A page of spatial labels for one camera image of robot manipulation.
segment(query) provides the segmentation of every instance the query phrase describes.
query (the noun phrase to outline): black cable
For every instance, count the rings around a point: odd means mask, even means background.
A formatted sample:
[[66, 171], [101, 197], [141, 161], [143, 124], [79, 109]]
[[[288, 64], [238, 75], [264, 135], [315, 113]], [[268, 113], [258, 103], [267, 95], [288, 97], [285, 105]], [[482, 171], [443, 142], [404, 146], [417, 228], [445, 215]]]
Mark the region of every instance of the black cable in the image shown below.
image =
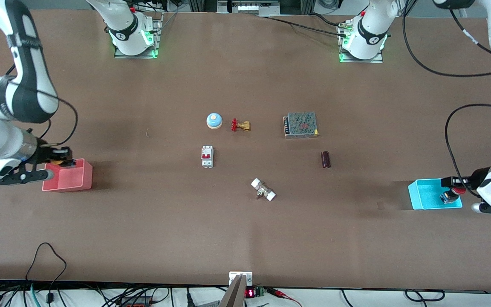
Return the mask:
[[[405, 8], [404, 8], [405, 12], [407, 11], [407, 6], [409, 4], [409, 1], [410, 0], [407, 0], [405, 2]], [[413, 60], [418, 65], [421, 66], [421, 68], [427, 70], [428, 72], [432, 72], [436, 75], [439, 75], [439, 76], [449, 76], [449, 77], [456, 77], [456, 78], [473, 78], [473, 77], [480, 77], [480, 76], [491, 76], [491, 72], [482, 72], [480, 74], [448, 74], [446, 72], [438, 72], [437, 70], [433, 70], [433, 69], [427, 67], [420, 60], [418, 60], [418, 58], [414, 55], [412, 49], [410, 48], [409, 41], [407, 39], [407, 29], [406, 29], [406, 25], [405, 25], [406, 16], [404, 15], [402, 19], [403, 19], [403, 38], [405, 41], [405, 45], [407, 46], [407, 50], [409, 51], [410, 56], [413, 58]]]
[[467, 191], [469, 191], [470, 194], [472, 194], [475, 197], [481, 198], [480, 195], [476, 194], [475, 192], [472, 191], [472, 189], [468, 186], [463, 184], [463, 178], [461, 173], [459, 172], [458, 165], [456, 164], [456, 159], [454, 158], [454, 154], [452, 153], [452, 148], [450, 147], [450, 142], [448, 141], [448, 124], [450, 123], [450, 119], [452, 116], [457, 111], [460, 111], [461, 109], [465, 109], [466, 107], [491, 107], [491, 103], [471, 103], [471, 104], [466, 104], [462, 105], [461, 107], [458, 107], [450, 115], [448, 115], [448, 118], [446, 119], [446, 124], [445, 124], [445, 141], [446, 141], [446, 147], [448, 148], [448, 153], [450, 154], [450, 159], [452, 159], [452, 164], [454, 165], [454, 169], [456, 170], [456, 174], [458, 174], [459, 182], [465, 186]]
[[62, 305], [64, 305], [64, 307], [68, 307], [64, 301], [64, 298], [62, 297], [62, 293], [60, 293], [60, 288], [56, 287], [56, 291], [58, 291], [58, 296], [60, 297], [60, 301], [62, 301]]
[[29, 281], [28, 279], [28, 274], [29, 272], [32, 270], [33, 268], [33, 264], [35, 263], [35, 259], [37, 258], [37, 253], [39, 252], [39, 249], [41, 248], [41, 246], [43, 245], [48, 245], [48, 247], [50, 247], [50, 249], [52, 250], [52, 253], [58, 257], [58, 259], [60, 259], [62, 261], [62, 263], [64, 264], [64, 268], [62, 269], [62, 271], [60, 272], [60, 274], [58, 274], [58, 276], [56, 276], [56, 278], [54, 278], [54, 280], [52, 280], [52, 282], [50, 283], [49, 285], [49, 293], [51, 293], [51, 290], [52, 290], [52, 285], [56, 282], [56, 280], [62, 276], [62, 274], [64, 274], [66, 268], [68, 267], [68, 263], [66, 262], [66, 260], [64, 260], [64, 258], [62, 258], [62, 256], [58, 255], [58, 253], [54, 250], [54, 247], [52, 247], [52, 245], [48, 242], [43, 242], [41, 244], [39, 244], [39, 246], [37, 246], [37, 249], [35, 250], [35, 255], [33, 256], [33, 261], [32, 261], [32, 264], [29, 265], [29, 268], [28, 268], [28, 272], [26, 272], [26, 276], [25, 276], [25, 280], [26, 281]]
[[479, 46], [480, 49], [483, 49], [487, 53], [491, 54], [491, 50], [489, 48], [486, 48], [481, 43], [479, 43], [479, 41], [472, 37], [472, 35], [462, 26], [462, 23], [460, 23], [458, 17], [456, 17], [456, 14], [454, 14], [454, 10], [450, 10], [450, 15], [452, 15], [452, 18], [456, 22], [456, 25], [458, 25], [458, 27], [462, 30], [466, 37], [470, 38], [475, 45]]
[[22, 290], [22, 298], [24, 299], [24, 307], [28, 307], [28, 302], [26, 301], [26, 283], [24, 283], [24, 289]]
[[105, 303], [107, 303], [107, 297], [105, 297], [104, 293], [101, 291], [100, 286], [96, 284], [96, 287], [98, 288], [98, 293], [104, 298]]
[[165, 297], [163, 297], [162, 299], [158, 300], [158, 301], [155, 301], [155, 300], [153, 299], [153, 297], [154, 297], [154, 292], [156, 292], [156, 290], [158, 290], [158, 289], [160, 289], [160, 288], [156, 288], [156, 289], [153, 291], [152, 295], [150, 296], [150, 301], [151, 301], [151, 303], [152, 303], [152, 304], [160, 303], [161, 301], [164, 301], [165, 299], [167, 299], [167, 298], [170, 296], [170, 288], [166, 288], [166, 289], [168, 290], [168, 293], [166, 293], [166, 296], [165, 296]]
[[[18, 84], [16, 82], [12, 82], [12, 81], [9, 81], [9, 83], [14, 84], [14, 85], [17, 85], [17, 86], [20, 85], [20, 84]], [[70, 132], [70, 134], [68, 135], [68, 137], [65, 140], [63, 140], [62, 142], [57, 142], [56, 144], [49, 144], [49, 145], [50, 146], [60, 146], [60, 145], [64, 144], [65, 142], [67, 142], [70, 138], [72, 138], [73, 134], [75, 133], [75, 130], [77, 129], [77, 124], [78, 124], [78, 112], [77, 112], [77, 109], [71, 103], [67, 102], [66, 100], [61, 99], [60, 97], [57, 97], [55, 95], [49, 94], [49, 93], [47, 93], [45, 91], [41, 91], [41, 90], [37, 90], [37, 89], [34, 90], [34, 89], [27, 88], [27, 87], [24, 87], [24, 89], [29, 90], [29, 91], [34, 92], [34, 93], [41, 93], [43, 95], [47, 95], [47, 96], [52, 97], [54, 99], [58, 99], [58, 101], [61, 101], [65, 105], [67, 105], [68, 107], [70, 107], [70, 109], [72, 109], [72, 111], [73, 111], [73, 113], [75, 115], [75, 123], [74, 123], [73, 129]]]
[[[412, 298], [409, 296], [409, 292], [414, 292], [418, 297], [419, 299], [415, 299], [415, 298]], [[423, 306], [424, 307], [427, 307], [427, 302], [428, 301], [442, 301], [445, 297], [446, 297], [446, 293], [443, 291], [443, 290], [438, 290], [438, 291], [434, 291], [436, 293], [441, 293], [441, 297], [438, 297], [438, 298], [424, 298], [420, 293], [419, 291], [415, 290], [415, 289], [405, 289], [405, 297], [407, 297], [407, 299], [409, 299], [409, 301], [414, 301], [416, 303], [423, 303]]]
[[343, 33], [336, 33], [336, 32], [330, 32], [330, 31], [325, 31], [325, 30], [321, 30], [321, 29], [316, 29], [316, 28], [305, 26], [305, 25], [300, 25], [298, 23], [292, 23], [291, 21], [287, 21], [287, 20], [275, 19], [275, 18], [270, 18], [270, 17], [266, 17], [266, 19], [276, 20], [276, 21], [279, 21], [281, 23], [286, 23], [286, 24], [292, 25], [292, 26], [298, 26], [298, 27], [301, 27], [301, 28], [304, 28], [304, 29], [308, 29], [308, 30], [312, 30], [312, 31], [317, 31], [317, 32], [321, 32], [321, 33], [327, 33], [327, 34], [336, 35], [336, 36], [339, 36], [339, 37], [346, 37], [346, 35], [343, 34]]
[[172, 291], [172, 288], [170, 288], [170, 299], [172, 300], [172, 307], [175, 307], [173, 305], [173, 291]]
[[331, 25], [331, 26], [337, 27], [339, 24], [339, 23], [333, 23], [332, 21], [327, 20], [325, 17], [323, 17], [323, 15], [318, 14], [316, 12], [311, 12], [310, 14], [308, 14], [308, 16], [316, 16], [319, 19], [323, 20], [324, 23], [327, 23], [328, 25]]
[[8, 71], [5, 73], [6, 76], [8, 76], [14, 69], [16, 68], [16, 65], [13, 64], [9, 69]]
[[344, 291], [344, 289], [341, 289], [341, 291], [342, 291], [342, 295], [344, 296], [344, 300], [346, 301], [346, 304], [348, 304], [349, 307], [353, 307], [353, 305], [347, 299], [346, 292]]
[[46, 127], [45, 132], [43, 132], [43, 134], [41, 134], [41, 136], [38, 136], [37, 138], [42, 139], [43, 136], [45, 136], [45, 134], [49, 131], [50, 126], [52, 125], [52, 121], [48, 119], [47, 122], [49, 122], [49, 125]]

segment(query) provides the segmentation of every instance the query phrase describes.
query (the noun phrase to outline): small component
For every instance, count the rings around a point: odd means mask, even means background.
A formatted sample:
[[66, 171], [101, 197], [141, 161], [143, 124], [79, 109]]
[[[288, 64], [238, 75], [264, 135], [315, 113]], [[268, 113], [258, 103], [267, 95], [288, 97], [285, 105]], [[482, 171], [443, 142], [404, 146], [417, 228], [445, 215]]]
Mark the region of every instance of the small component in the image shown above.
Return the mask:
[[321, 167], [329, 168], [331, 167], [331, 160], [329, 159], [329, 152], [322, 151], [321, 152]]
[[286, 139], [318, 136], [318, 123], [314, 112], [288, 113], [283, 117], [283, 128]]
[[274, 193], [273, 190], [268, 188], [263, 181], [261, 181], [259, 178], [255, 178], [253, 182], [251, 183], [251, 186], [257, 190], [257, 199], [261, 197], [266, 197], [267, 200], [271, 201], [274, 199], [276, 196], [276, 193]]
[[450, 190], [440, 194], [440, 198], [443, 204], [452, 204], [456, 200], [458, 200], [459, 196], [465, 194], [465, 187], [453, 187]]
[[255, 298], [265, 295], [264, 287], [247, 287], [245, 290], [245, 298]]
[[211, 113], [206, 119], [206, 124], [210, 129], [218, 129], [222, 125], [222, 117], [217, 113]]
[[54, 295], [52, 292], [46, 294], [46, 303], [50, 304], [54, 301]]
[[238, 122], [236, 119], [232, 119], [230, 130], [236, 131], [236, 128], [240, 128], [244, 131], [249, 131], [251, 130], [251, 123], [249, 121]]
[[202, 166], [204, 168], [213, 167], [213, 146], [202, 146]]
[[121, 299], [121, 307], [149, 307], [150, 296], [124, 297]]

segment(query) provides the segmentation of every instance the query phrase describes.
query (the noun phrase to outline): capacitor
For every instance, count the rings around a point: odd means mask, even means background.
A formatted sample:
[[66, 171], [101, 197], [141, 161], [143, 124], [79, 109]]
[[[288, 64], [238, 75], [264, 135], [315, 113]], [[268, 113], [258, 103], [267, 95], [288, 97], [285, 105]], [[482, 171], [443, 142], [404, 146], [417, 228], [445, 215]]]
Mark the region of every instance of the capacitor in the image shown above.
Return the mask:
[[322, 151], [321, 152], [321, 166], [323, 168], [331, 167], [331, 160], [329, 159], [329, 152], [328, 151]]

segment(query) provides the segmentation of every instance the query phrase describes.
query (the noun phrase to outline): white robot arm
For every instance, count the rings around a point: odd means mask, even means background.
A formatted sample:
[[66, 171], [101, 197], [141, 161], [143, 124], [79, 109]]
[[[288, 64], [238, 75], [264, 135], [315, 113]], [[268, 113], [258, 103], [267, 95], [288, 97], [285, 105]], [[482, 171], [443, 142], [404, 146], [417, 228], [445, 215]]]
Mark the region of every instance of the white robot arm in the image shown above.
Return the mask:
[[113, 44], [123, 54], [138, 55], [153, 45], [153, 19], [131, 12], [123, 0], [86, 0], [104, 19]]
[[[491, 0], [433, 0], [433, 3], [443, 9], [468, 8], [473, 3], [483, 6], [488, 13], [488, 39], [491, 47]], [[355, 58], [374, 58], [384, 45], [386, 33], [396, 16], [395, 0], [370, 0], [364, 16], [358, 15], [347, 21], [353, 28], [342, 47]]]
[[[125, 55], [137, 55], [153, 44], [152, 18], [131, 12], [122, 0], [87, 0], [104, 19], [113, 43]], [[72, 164], [69, 148], [46, 147], [46, 142], [11, 121], [43, 123], [58, 109], [43, 57], [43, 47], [27, 7], [19, 0], [0, 0], [0, 29], [6, 35], [17, 76], [0, 76], [0, 184], [46, 180], [48, 171], [36, 165], [49, 161]], [[26, 171], [25, 164], [33, 171]]]
[[43, 58], [43, 47], [31, 14], [18, 0], [0, 0], [0, 29], [17, 76], [0, 76], [0, 178], [30, 159], [38, 140], [10, 121], [42, 123], [58, 109], [56, 91]]

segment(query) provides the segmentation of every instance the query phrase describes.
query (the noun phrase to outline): table surface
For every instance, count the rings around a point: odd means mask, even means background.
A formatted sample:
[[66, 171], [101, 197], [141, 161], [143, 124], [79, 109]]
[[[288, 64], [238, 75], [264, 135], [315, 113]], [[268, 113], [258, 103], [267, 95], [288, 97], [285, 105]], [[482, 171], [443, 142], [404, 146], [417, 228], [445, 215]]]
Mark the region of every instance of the table surface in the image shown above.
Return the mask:
[[[415, 179], [454, 175], [446, 117], [491, 103], [491, 76], [426, 72], [401, 20], [384, 64], [341, 64], [334, 37], [250, 15], [179, 14], [156, 60], [113, 59], [96, 12], [33, 16], [58, 94], [78, 108], [68, 145], [93, 165], [93, 188], [0, 187], [0, 278], [23, 278], [49, 241], [66, 280], [226, 284], [229, 271], [251, 270], [275, 286], [491, 291], [491, 215], [472, 212], [468, 196], [461, 209], [413, 211], [407, 195]], [[486, 37], [485, 20], [463, 23]], [[491, 71], [452, 20], [407, 29], [429, 66]], [[11, 60], [0, 33], [0, 75]], [[316, 112], [319, 138], [284, 139], [281, 117], [300, 111]], [[223, 128], [206, 127], [211, 112]], [[233, 117], [251, 131], [230, 131]], [[71, 127], [62, 105], [46, 139]], [[450, 142], [463, 173], [491, 165], [491, 109], [456, 114]], [[215, 147], [213, 169], [201, 167], [203, 145]], [[255, 199], [256, 177], [275, 200]], [[43, 249], [31, 278], [61, 269]]]

